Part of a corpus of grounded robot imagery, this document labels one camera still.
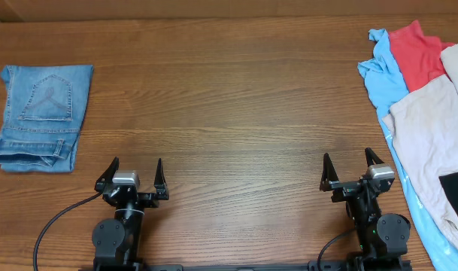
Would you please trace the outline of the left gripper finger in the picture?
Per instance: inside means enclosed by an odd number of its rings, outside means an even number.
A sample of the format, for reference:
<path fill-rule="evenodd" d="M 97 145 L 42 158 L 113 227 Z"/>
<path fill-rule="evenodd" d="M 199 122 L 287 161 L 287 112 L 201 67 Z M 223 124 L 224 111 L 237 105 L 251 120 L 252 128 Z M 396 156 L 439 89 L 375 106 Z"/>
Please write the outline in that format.
<path fill-rule="evenodd" d="M 96 192 L 103 192 L 107 184 L 113 183 L 113 177 L 116 171 L 119 169 L 119 158 L 115 157 L 110 166 L 102 173 L 102 175 L 96 180 L 94 190 Z"/>
<path fill-rule="evenodd" d="M 161 158 L 159 158 L 157 168 L 156 168 L 154 187 L 156 189 L 156 196 L 158 200 L 169 200 L 169 191 L 168 191 L 167 183 L 165 181 L 165 176 L 163 174 Z"/>

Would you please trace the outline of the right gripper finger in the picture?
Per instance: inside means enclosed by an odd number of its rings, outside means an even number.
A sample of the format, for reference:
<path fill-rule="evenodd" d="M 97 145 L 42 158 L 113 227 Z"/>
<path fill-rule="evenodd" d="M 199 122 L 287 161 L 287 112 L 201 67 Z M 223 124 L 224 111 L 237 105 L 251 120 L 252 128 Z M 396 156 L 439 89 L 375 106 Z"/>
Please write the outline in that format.
<path fill-rule="evenodd" d="M 365 159 L 367 162 L 367 166 L 373 166 L 378 164 L 383 164 L 383 160 L 371 149 L 365 149 Z"/>
<path fill-rule="evenodd" d="M 330 191 L 334 189 L 334 186 L 339 183 L 335 167 L 330 159 L 328 153 L 323 155 L 323 172 L 320 181 L 320 190 L 321 191 Z"/>

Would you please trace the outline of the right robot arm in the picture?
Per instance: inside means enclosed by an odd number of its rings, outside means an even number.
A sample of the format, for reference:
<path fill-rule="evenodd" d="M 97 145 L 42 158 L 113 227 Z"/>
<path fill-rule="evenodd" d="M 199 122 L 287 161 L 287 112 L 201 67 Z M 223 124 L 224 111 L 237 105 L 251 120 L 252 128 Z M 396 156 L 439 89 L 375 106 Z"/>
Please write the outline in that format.
<path fill-rule="evenodd" d="M 339 180 L 329 154 L 323 156 L 320 190 L 332 192 L 333 202 L 344 202 L 346 213 L 354 227 L 327 242 L 315 262 L 308 268 L 315 270 L 392 271 L 411 270 L 411 262 L 403 260 L 408 252 L 411 223 L 399 214 L 383 214 L 378 196 L 386 193 L 395 181 L 393 169 L 371 148 L 365 149 L 367 171 L 355 181 Z M 349 253 L 344 260 L 324 260 L 326 250 L 335 242 L 355 233 L 359 251 Z"/>

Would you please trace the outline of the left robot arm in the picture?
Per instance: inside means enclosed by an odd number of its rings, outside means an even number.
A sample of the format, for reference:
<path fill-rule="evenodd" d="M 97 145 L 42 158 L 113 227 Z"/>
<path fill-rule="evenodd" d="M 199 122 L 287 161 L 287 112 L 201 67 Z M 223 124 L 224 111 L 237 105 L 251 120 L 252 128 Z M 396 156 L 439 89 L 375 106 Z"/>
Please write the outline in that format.
<path fill-rule="evenodd" d="M 152 193 L 140 192 L 138 173 L 120 170 L 119 164 L 114 158 L 95 184 L 95 191 L 115 212 L 113 218 L 100 221 L 93 229 L 93 269 L 147 270 L 147 264 L 138 256 L 144 210 L 157 208 L 160 201 L 169 199 L 162 161 L 157 163 Z"/>

